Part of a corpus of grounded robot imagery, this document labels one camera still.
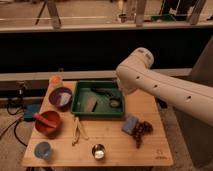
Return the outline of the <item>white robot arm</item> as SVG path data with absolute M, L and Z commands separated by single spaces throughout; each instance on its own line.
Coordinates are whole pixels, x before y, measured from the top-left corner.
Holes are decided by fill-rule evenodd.
M 129 94 L 141 89 L 213 126 L 213 88 L 152 71 L 153 54 L 135 49 L 116 68 L 119 88 Z

